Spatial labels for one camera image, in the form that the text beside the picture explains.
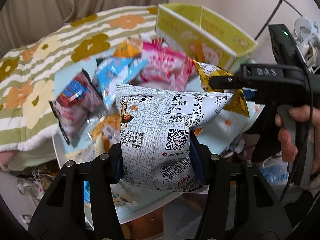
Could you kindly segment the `right hand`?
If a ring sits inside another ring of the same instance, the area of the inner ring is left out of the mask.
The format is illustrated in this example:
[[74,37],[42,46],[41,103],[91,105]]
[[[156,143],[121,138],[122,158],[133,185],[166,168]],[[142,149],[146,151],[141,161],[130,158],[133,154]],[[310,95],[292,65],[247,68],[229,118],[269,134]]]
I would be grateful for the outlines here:
[[[310,107],[302,106],[289,110],[291,117],[298,122],[307,122],[310,118]],[[278,140],[280,142],[280,148],[282,151],[283,161],[294,161],[297,155],[297,147],[292,143],[290,133],[283,128],[282,119],[279,114],[276,114],[275,123],[278,127],[281,127],[278,134]],[[313,161],[312,174],[319,172],[319,109],[313,108],[311,123],[315,130],[314,146],[315,157]]]

